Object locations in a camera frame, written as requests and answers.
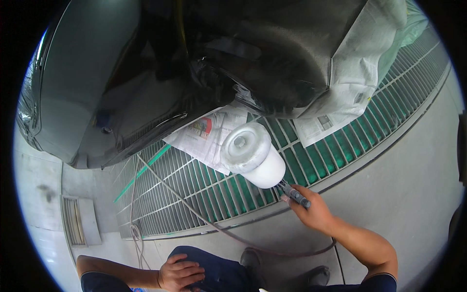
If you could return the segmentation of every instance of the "pants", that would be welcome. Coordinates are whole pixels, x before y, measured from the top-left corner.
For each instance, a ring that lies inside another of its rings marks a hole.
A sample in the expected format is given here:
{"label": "pants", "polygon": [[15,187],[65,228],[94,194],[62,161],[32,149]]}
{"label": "pants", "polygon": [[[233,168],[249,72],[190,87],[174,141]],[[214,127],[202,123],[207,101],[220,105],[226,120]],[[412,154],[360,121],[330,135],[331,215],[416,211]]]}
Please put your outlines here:
{"label": "pants", "polygon": [[205,270],[202,281],[189,285],[206,292],[258,292],[258,284],[251,273],[238,262],[227,260],[192,246],[178,246],[169,255],[187,254],[182,261],[199,263]]}

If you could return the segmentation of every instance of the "black shoe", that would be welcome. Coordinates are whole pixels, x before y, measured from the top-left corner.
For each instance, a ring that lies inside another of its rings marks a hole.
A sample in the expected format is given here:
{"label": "black shoe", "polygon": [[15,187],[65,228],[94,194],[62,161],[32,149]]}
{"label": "black shoe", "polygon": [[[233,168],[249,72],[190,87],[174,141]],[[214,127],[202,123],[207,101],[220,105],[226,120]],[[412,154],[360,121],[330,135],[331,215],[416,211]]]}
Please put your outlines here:
{"label": "black shoe", "polygon": [[319,266],[316,267],[307,273],[308,282],[307,287],[318,285],[318,286],[326,286],[329,282],[329,278],[331,277],[331,271],[326,266]]}
{"label": "black shoe", "polygon": [[240,258],[240,264],[247,269],[247,272],[254,278],[258,288],[267,290],[266,281],[262,276],[262,260],[260,254],[252,249],[246,248]]}

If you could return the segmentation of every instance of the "hand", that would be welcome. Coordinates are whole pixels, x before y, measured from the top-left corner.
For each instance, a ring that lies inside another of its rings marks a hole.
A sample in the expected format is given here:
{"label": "hand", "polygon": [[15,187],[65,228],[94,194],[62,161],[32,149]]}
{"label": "hand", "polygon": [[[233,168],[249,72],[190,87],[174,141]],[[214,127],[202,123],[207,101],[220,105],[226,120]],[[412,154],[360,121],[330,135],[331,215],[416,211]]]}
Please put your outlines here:
{"label": "hand", "polygon": [[162,289],[170,292],[188,292],[190,290],[185,286],[205,278],[202,274],[205,270],[198,263],[188,261],[176,263],[184,258],[187,258],[186,254],[174,255],[162,265],[157,279]]}
{"label": "hand", "polygon": [[335,218],[327,208],[323,198],[317,192],[313,192],[301,185],[290,186],[307,198],[311,202],[311,206],[305,209],[286,195],[281,196],[282,200],[289,204],[290,208],[297,214],[303,224],[329,235],[335,223]]}

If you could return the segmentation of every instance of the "forearm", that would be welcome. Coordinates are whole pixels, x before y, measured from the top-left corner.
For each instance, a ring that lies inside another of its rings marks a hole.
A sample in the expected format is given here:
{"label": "forearm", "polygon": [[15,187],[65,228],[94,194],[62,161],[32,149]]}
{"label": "forearm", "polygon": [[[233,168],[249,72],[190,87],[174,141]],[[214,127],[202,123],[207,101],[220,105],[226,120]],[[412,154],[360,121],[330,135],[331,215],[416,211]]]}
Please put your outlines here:
{"label": "forearm", "polygon": [[159,271],[141,270],[92,256],[79,256],[77,259],[78,275],[94,271],[115,276],[129,287],[161,288],[158,282]]}
{"label": "forearm", "polygon": [[367,277],[386,271],[397,278],[396,251],[381,235],[353,226],[338,217],[334,217],[333,223],[322,231],[334,237],[368,268]]}

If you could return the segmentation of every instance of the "paint cup lid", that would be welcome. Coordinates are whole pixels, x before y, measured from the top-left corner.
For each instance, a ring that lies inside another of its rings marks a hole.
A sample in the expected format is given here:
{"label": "paint cup lid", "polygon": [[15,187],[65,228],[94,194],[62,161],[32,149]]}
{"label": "paint cup lid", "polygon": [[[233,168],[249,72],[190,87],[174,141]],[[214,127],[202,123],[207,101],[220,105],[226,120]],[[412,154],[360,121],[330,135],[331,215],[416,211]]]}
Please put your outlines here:
{"label": "paint cup lid", "polygon": [[257,122],[236,127],[220,148],[220,161],[233,173],[247,173],[258,167],[268,156],[271,136]]}

